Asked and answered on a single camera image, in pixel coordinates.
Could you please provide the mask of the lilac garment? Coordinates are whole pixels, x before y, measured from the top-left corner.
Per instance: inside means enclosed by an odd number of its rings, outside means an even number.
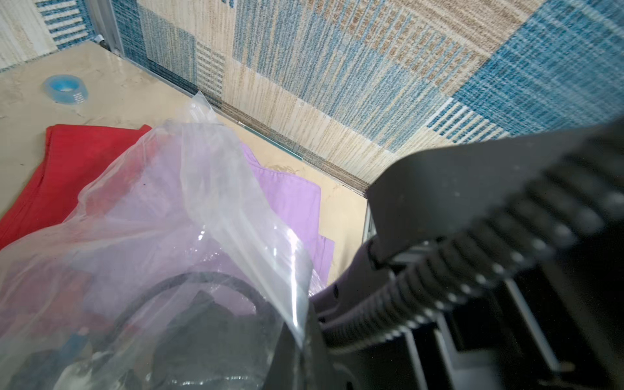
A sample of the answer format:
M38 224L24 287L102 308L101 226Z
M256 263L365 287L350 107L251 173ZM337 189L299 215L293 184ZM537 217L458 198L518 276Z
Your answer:
M314 265L310 293L320 292L328 281L335 246L334 241L319 233L321 188L292 173L263 167L250 147L243 144L241 148L271 209L294 231L310 255ZM84 296L84 308L112 318L120 314L143 287L149 288L160 279L187 271L212 270L241 274L220 250L212 250L205 259L159 259L151 268L151 274L143 271L137 260L115 258L111 263L99 262L91 271L93 279Z

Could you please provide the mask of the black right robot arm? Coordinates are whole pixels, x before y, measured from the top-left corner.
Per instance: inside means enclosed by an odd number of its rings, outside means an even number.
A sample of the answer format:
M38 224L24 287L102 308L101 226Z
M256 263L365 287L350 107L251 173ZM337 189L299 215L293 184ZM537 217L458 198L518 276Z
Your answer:
M622 120L412 154L367 197L312 387L622 388Z

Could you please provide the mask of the clear plastic vacuum bag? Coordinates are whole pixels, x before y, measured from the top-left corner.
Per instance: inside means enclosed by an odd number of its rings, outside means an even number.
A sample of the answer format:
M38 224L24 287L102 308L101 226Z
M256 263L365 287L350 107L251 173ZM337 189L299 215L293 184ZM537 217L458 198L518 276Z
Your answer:
M313 277L202 94L1 266L4 389L260 389Z

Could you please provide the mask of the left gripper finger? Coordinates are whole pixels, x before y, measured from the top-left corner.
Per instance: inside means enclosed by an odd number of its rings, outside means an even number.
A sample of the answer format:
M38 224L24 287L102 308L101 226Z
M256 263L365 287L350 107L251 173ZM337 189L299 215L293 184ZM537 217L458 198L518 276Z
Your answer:
M321 325L332 316L332 309L310 303L302 345L297 344L287 326L282 327L264 389L341 388L321 333Z

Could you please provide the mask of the red trousers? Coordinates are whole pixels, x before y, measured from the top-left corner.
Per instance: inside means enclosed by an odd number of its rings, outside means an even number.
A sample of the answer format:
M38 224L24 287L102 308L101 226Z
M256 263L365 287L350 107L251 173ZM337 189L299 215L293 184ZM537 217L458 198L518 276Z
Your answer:
M1 219L1 247L63 222L78 194L150 126L138 129L57 124L45 132L45 155L29 182Z

